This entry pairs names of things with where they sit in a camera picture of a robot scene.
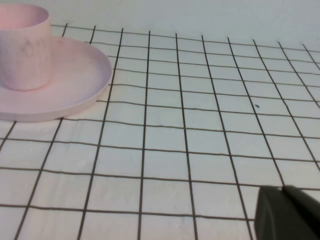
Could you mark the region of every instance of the pink saucer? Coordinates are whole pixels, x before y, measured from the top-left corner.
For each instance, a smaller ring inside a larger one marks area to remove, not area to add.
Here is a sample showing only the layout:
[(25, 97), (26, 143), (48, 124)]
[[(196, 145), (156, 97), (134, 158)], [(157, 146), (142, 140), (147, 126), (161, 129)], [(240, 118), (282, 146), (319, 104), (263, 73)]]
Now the pink saucer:
[(113, 68), (97, 48), (65, 37), (51, 37), (52, 81), (30, 91), (0, 81), (0, 119), (40, 122), (78, 113), (95, 103)]

